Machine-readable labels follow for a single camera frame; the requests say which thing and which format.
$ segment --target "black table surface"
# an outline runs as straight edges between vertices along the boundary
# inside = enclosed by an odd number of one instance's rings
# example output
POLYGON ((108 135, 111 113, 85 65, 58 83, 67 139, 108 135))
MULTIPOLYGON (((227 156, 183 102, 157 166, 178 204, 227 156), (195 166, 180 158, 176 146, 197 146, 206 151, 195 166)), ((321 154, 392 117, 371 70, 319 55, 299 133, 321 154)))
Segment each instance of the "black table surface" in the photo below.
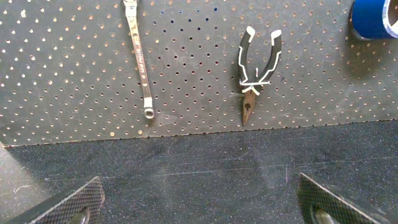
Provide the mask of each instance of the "black table surface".
POLYGON ((0 222, 98 175, 102 223, 303 223, 299 172, 398 212, 395 121, 0 149, 0 222))

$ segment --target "pegboard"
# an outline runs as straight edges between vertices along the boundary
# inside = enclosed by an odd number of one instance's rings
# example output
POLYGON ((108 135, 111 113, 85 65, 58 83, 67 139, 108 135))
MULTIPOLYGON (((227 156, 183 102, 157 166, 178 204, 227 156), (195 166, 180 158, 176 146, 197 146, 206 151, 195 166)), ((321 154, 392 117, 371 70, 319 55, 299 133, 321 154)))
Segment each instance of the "pegboard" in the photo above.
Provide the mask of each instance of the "pegboard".
POLYGON ((397 118, 396 40, 350 33, 352 1, 140 1, 154 99, 142 88, 122 1, 0 3, 0 141, 7 145, 284 128, 397 118), (271 32, 282 61, 242 127, 237 56, 250 71, 271 32))

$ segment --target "roll of tape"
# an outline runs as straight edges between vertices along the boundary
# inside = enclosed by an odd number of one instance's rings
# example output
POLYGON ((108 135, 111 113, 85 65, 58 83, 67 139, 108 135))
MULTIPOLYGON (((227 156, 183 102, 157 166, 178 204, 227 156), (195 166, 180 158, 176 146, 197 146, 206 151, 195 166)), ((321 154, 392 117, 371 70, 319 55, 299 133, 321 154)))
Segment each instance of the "roll of tape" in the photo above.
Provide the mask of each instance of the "roll of tape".
POLYGON ((398 0, 355 0, 354 31, 365 39, 398 39, 398 0))

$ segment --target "black and white pliers handle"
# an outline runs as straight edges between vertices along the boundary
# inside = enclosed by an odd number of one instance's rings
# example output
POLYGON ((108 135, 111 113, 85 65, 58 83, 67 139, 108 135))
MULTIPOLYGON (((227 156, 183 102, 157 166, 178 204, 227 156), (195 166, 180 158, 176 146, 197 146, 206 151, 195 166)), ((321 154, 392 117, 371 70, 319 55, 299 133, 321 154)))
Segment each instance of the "black and white pliers handle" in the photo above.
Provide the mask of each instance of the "black and white pliers handle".
POLYGON ((269 79, 278 64, 280 54, 282 53, 282 31, 275 30, 271 33, 271 57, 265 68, 260 73, 258 72, 258 68, 256 68, 256 74, 250 75, 247 70, 246 59, 248 48, 255 33, 256 31, 251 26, 246 28, 246 32, 239 45, 238 69, 240 76, 239 84, 242 86, 242 93, 252 90, 258 96, 260 95, 262 86, 270 84, 269 79))

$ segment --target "wrench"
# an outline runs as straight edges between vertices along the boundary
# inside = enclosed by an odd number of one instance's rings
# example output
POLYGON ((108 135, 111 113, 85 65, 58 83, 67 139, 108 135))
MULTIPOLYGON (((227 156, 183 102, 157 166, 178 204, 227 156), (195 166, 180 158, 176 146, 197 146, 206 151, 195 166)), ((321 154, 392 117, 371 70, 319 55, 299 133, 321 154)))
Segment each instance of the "wrench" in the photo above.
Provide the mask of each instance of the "wrench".
POLYGON ((152 106, 152 95, 150 94, 147 69, 145 67, 141 40, 138 33, 137 2, 138 0, 123 0, 124 6, 126 7, 127 21, 131 31, 132 44, 136 53, 137 66, 140 74, 139 77, 142 83, 142 92, 144 93, 144 115, 147 119, 152 119, 155 117, 155 112, 152 106))

